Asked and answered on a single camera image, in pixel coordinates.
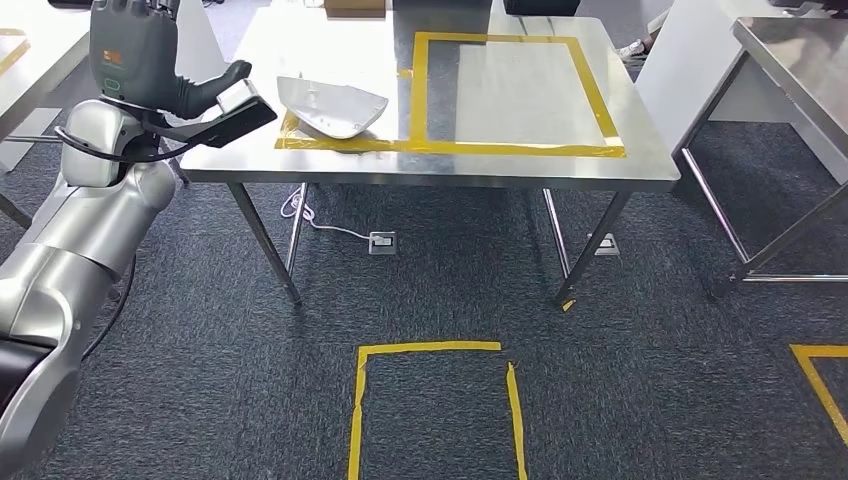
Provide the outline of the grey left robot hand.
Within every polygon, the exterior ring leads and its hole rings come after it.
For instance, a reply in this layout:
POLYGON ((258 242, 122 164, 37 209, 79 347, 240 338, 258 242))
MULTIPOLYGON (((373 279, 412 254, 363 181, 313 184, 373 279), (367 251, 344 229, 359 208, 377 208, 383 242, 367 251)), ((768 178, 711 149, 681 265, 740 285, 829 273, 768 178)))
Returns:
POLYGON ((215 105, 226 89, 248 78, 252 65, 243 60, 203 82, 178 75, 180 10, 179 1, 91 4, 89 60, 103 95, 191 120, 215 105))

